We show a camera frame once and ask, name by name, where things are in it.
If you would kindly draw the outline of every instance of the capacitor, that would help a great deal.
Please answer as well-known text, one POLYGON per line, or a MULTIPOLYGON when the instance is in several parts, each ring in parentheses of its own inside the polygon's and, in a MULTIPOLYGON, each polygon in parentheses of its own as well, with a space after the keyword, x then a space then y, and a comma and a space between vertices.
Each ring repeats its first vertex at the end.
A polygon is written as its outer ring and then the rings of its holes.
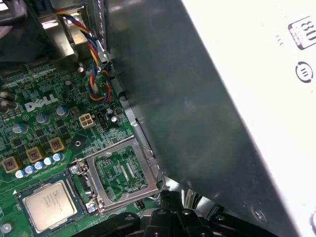
POLYGON ((86 73, 83 67, 78 67, 78 73, 82 78, 86 76, 86 73))
POLYGON ((10 223, 5 223, 1 226, 1 233, 2 234, 8 234, 12 230, 12 225, 10 223))
POLYGON ((36 115, 36 122, 38 122, 38 123, 48 124, 49 121, 50 121, 50 118, 46 114, 38 114, 38 115, 36 115))
POLYGON ((1 103, 0 103, 0 113, 6 113, 8 111, 8 108, 6 106, 3 106, 1 103))
POLYGON ((64 157, 63 154, 61 154, 61 153, 56 153, 56 154, 53 155, 53 160, 56 161, 56 162, 58 162, 58 161, 62 160, 63 157, 64 157))
POLYGON ((113 111, 111 108, 107 108, 106 115, 107 115, 109 118, 112 118, 113 115, 114 115, 114 111, 113 111))
POLYGON ((24 170, 25 170, 25 173, 32 174, 34 172, 34 167, 31 166, 31 165, 28 165, 28 166, 25 167, 24 170))
POLYGON ((65 106, 58 106, 56 109, 56 114, 61 117, 66 117, 68 115, 68 110, 65 106))
POLYGON ((22 179, 24 176, 25 176, 25 173, 24 173, 23 170, 17 170, 15 172, 15 177, 18 178, 18 179, 22 179))
POLYGON ((29 127, 23 123, 17 123, 13 125, 12 127, 12 132, 16 134, 24 134, 24 133, 27 133, 28 130, 29 130, 29 127))
POLYGON ((10 92, 6 92, 6 91, 1 91, 0 92, 0 97, 6 100, 10 100, 10 101, 15 101, 16 100, 16 95, 12 94, 10 92))
POLYGON ((36 162, 36 163, 34 164, 34 168, 35 168, 36 170, 42 169, 43 167, 44 167, 44 164, 43 164, 43 162, 41 162, 41 161, 38 161, 38 162, 36 162))
POLYGON ((66 80, 64 82, 64 85, 68 88, 68 90, 73 91, 74 90, 74 85, 70 80, 66 80))
POLYGON ((118 124, 118 123, 119 123, 118 117, 113 116, 113 117, 111 118, 111 122, 112 122, 113 124, 118 124))
POLYGON ((53 163, 53 159, 51 157, 46 157, 44 159, 44 164, 45 165, 51 165, 53 163))
POLYGON ((3 108, 15 110, 19 107, 19 104, 13 101, 1 100, 0 106, 3 108))

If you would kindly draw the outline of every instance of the motherboard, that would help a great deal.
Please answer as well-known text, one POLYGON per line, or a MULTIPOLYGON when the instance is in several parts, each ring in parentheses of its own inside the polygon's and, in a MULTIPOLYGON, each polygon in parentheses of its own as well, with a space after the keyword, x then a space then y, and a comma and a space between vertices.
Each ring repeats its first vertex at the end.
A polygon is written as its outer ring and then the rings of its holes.
MULTIPOLYGON (((67 237, 111 215, 158 207, 148 198, 120 202, 152 182, 114 89, 108 103, 89 98, 87 65, 61 73, 46 62, 0 75, 0 236, 67 237), (103 196, 89 179, 100 181, 103 196), (102 209, 107 197, 120 205, 102 209)), ((97 81, 102 90, 105 76, 97 81)))

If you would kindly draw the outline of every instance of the white connector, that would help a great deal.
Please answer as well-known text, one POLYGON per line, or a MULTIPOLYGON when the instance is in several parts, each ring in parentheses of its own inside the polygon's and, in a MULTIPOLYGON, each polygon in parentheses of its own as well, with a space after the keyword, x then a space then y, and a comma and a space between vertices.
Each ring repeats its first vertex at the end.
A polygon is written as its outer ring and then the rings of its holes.
POLYGON ((95 125, 95 123, 91 117, 91 114, 89 114, 89 113, 81 115, 79 117, 79 121, 80 121, 81 127, 83 127, 84 129, 89 128, 89 127, 93 127, 95 125))

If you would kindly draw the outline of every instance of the multicolored wire bundle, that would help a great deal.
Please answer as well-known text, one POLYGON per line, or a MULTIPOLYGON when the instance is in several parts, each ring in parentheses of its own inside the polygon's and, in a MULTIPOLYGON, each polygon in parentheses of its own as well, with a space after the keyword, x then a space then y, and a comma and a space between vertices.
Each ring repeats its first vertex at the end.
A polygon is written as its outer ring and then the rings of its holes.
MULTIPOLYGON (((98 47, 97 47, 95 40, 89 34, 89 31, 87 30, 87 28, 83 24, 81 24, 78 20, 76 20, 72 15, 70 15, 69 13, 64 12, 62 10, 55 10, 55 13, 61 17, 66 18, 67 20, 71 21, 75 26, 78 27, 80 32, 83 33, 83 35, 87 39, 88 46, 90 48, 90 53, 91 53, 91 56, 93 59, 91 76, 89 79, 87 90, 88 90, 89 96, 92 100, 94 100, 98 103, 108 102, 110 99, 110 96, 111 96, 111 87, 110 87, 108 81, 106 81, 106 83, 105 83, 105 87, 106 87, 107 92, 104 94, 104 96, 98 96, 97 92, 95 91, 95 89, 97 89, 97 87, 95 85, 95 79, 96 79, 97 71, 99 68, 98 47)), ((105 75, 106 78, 110 77, 108 72, 105 70, 102 70, 101 73, 103 75, 105 75)))

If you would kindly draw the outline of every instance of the cpu socket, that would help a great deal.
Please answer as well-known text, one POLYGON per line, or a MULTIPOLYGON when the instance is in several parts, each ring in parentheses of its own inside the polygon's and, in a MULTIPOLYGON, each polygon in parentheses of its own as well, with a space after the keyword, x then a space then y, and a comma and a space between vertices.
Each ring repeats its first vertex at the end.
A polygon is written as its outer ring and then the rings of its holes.
POLYGON ((85 214, 72 187, 63 173, 18 194, 35 236, 47 236, 85 214))

